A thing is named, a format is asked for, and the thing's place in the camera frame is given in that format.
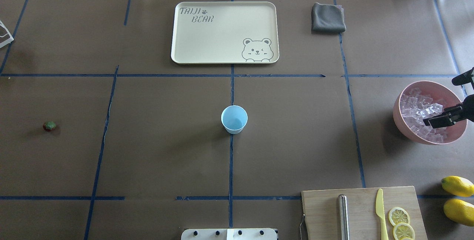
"bowl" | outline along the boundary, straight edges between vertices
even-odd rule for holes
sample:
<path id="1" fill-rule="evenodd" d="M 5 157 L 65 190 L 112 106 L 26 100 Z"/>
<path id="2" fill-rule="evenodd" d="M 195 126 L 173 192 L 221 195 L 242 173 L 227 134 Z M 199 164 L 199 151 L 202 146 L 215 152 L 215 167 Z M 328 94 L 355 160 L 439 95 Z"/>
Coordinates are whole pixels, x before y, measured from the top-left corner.
<path id="1" fill-rule="evenodd" d="M 409 84 L 403 91 L 398 95 L 397 100 L 395 101 L 395 104 L 393 105 L 393 120 L 395 121 L 395 124 L 398 127 L 398 130 L 400 132 L 408 137 L 410 140 L 421 143 L 421 144 L 436 144 L 436 145 L 441 145 L 441 144 L 451 144 L 452 142 L 458 140 L 466 131 L 467 128 L 467 120 L 462 120 L 460 122 L 457 122 L 455 125 L 447 127 L 446 132 L 447 132 L 447 138 L 444 140 L 444 143 L 435 143 L 428 141 L 426 139 L 423 139 L 422 137 L 416 135 L 410 128 L 408 127 L 408 124 L 406 124 L 405 120 L 403 119 L 401 115 L 401 110 L 400 110 L 400 97 L 403 93 L 408 95 L 406 93 L 407 91 L 409 92 L 412 88 L 420 88 L 421 90 L 421 95 L 431 95 L 431 98 L 433 98 L 434 101 L 444 99 L 447 103 L 446 106 L 444 107 L 452 107 L 455 106 L 459 103 L 461 103 L 461 100 L 453 93 L 449 88 L 445 87 L 444 85 L 441 85 L 439 83 L 435 83 L 433 81 L 417 81 L 414 83 Z"/>

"knife blade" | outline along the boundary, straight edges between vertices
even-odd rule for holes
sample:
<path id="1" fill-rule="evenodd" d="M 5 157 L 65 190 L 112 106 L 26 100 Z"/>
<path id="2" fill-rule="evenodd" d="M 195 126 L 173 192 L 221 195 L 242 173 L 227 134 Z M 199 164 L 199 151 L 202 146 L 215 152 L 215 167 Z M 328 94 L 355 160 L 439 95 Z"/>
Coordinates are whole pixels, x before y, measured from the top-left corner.
<path id="1" fill-rule="evenodd" d="M 385 210 L 384 210 L 384 190 L 382 189 L 379 189 L 377 191 L 377 198 L 375 200 L 375 213 L 380 218 L 381 240 L 388 240 L 387 225 L 385 222 Z"/>

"bear face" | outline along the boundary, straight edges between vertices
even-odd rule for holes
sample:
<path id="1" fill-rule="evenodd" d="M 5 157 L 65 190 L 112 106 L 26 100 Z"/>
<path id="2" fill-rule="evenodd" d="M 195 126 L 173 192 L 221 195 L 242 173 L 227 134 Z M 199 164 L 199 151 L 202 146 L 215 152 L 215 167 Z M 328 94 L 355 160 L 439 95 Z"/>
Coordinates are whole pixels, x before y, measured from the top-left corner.
<path id="1" fill-rule="evenodd" d="M 270 48 L 271 40 L 262 39 L 262 41 L 253 41 L 244 39 L 244 51 L 242 57 L 245 61 L 267 61 L 273 58 L 273 51 Z"/>

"wooden cutting board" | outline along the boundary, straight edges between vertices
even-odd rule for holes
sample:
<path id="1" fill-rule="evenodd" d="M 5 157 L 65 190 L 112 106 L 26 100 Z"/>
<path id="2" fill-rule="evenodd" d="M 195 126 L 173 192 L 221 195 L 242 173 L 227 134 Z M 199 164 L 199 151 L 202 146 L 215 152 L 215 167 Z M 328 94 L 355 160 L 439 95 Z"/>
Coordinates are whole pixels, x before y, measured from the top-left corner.
<path id="1" fill-rule="evenodd" d="M 393 207 L 404 208 L 410 215 L 410 225 L 416 240 L 428 240 L 421 218 L 420 206 L 413 186 L 381 187 L 384 190 L 384 209 L 389 240 L 394 240 L 393 226 L 388 212 Z M 380 218 L 375 214 L 377 188 L 302 191 L 303 213 L 309 240 L 340 239 L 337 196 L 347 196 L 349 237 L 351 240 L 379 240 Z"/>

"lemon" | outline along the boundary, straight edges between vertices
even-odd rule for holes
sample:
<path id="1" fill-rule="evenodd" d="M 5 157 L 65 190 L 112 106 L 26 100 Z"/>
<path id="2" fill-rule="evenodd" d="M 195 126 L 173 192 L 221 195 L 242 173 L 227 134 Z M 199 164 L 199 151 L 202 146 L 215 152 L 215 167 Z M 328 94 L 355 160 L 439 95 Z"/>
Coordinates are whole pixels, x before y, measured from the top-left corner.
<path id="1" fill-rule="evenodd" d="M 441 186 L 448 193 L 456 196 L 469 197 L 474 193 L 474 184 L 459 176 L 448 176 L 441 180 Z"/>
<path id="2" fill-rule="evenodd" d="M 388 220 L 393 226 L 396 226 L 398 223 L 410 224 L 410 216 L 408 215 L 408 212 L 400 207 L 395 207 L 389 211 Z"/>
<path id="3" fill-rule="evenodd" d="M 403 238 L 415 239 L 415 231 L 408 223 L 398 223 L 393 227 L 393 237 L 395 240 L 401 240 Z"/>
<path id="4" fill-rule="evenodd" d="M 443 206 L 446 217 L 456 223 L 474 226 L 474 205 L 460 199 L 449 199 Z"/>

